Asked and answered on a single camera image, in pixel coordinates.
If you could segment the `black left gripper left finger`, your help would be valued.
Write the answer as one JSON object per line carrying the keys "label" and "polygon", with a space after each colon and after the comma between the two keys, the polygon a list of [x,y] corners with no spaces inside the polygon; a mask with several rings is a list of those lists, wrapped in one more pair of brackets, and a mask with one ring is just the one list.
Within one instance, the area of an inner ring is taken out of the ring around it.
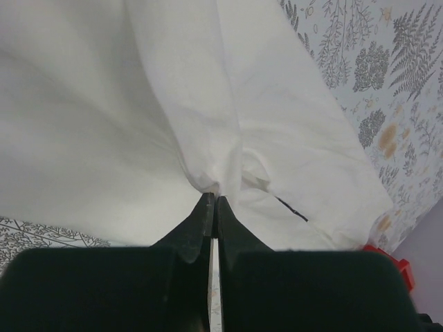
{"label": "black left gripper left finger", "polygon": [[1,277],[2,331],[208,331],[213,196],[148,247],[36,248]]}

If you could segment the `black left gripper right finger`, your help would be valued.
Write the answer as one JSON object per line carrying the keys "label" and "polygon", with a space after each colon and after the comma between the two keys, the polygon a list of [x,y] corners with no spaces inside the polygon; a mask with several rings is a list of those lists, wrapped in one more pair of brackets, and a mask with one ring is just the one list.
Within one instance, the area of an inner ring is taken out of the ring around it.
{"label": "black left gripper right finger", "polygon": [[365,251],[274,251],[217,200],[225,331],[419,331],[392,260]]}

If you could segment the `white t shirt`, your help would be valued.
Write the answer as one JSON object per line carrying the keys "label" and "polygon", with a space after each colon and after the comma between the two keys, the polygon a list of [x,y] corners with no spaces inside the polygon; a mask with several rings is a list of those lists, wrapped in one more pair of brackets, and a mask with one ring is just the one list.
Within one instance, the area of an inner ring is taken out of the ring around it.
{"label": "white t shirt", "polygon": [[201,195],[274,249],[392,201],[276,1],[2,1],[1,215],[149,245]]}

